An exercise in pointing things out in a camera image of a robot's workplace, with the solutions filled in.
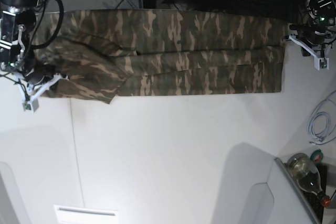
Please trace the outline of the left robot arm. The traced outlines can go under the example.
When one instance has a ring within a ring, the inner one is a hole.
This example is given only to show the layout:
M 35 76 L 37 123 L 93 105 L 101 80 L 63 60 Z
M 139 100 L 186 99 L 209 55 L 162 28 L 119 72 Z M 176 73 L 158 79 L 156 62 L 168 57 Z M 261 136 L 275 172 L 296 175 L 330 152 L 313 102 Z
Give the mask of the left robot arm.
M 316 52 L 325 57 L 327 50 L 335 42 L 335 2 L 333 0 L 300 0 L 301 9 L 308 16 L 304 24 L 291 24 L 296 31 L 295 39 L 303 43 L 301 53 L 304 57 Z

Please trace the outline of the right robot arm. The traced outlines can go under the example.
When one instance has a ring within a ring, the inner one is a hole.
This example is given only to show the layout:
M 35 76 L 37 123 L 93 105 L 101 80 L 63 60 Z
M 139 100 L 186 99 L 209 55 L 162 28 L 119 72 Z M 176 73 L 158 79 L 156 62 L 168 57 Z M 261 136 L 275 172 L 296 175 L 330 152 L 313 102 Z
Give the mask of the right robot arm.
M 46 42 L 33 43 L 43 20 L 36 17 L 37 10 L 45 10 L 48 1 L 1 0 L 1 71 L 14 74 L 33 86 L 48 83 L 58 76 L 54 66 L 35 58 L 35 50 L 48 47 L 56 39 L 64 18 L 62 1 L 54 0 L 59 7 L 56 29 Z

